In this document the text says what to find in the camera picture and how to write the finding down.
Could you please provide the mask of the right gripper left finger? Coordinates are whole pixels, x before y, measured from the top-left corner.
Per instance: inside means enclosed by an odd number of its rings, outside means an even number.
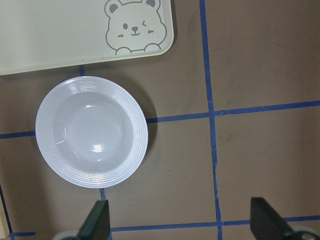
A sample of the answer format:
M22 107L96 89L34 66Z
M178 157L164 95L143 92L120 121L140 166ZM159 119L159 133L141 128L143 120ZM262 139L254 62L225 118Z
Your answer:
M111 233L107 200L98 200L77 233L80 240L107 240Z

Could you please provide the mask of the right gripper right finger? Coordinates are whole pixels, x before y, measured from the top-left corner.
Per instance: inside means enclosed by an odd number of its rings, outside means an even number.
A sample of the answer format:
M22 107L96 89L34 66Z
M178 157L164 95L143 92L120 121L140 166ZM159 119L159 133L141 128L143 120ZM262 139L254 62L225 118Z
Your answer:
M295 231L262 197L250 199L250 230L256 240L291 240Z

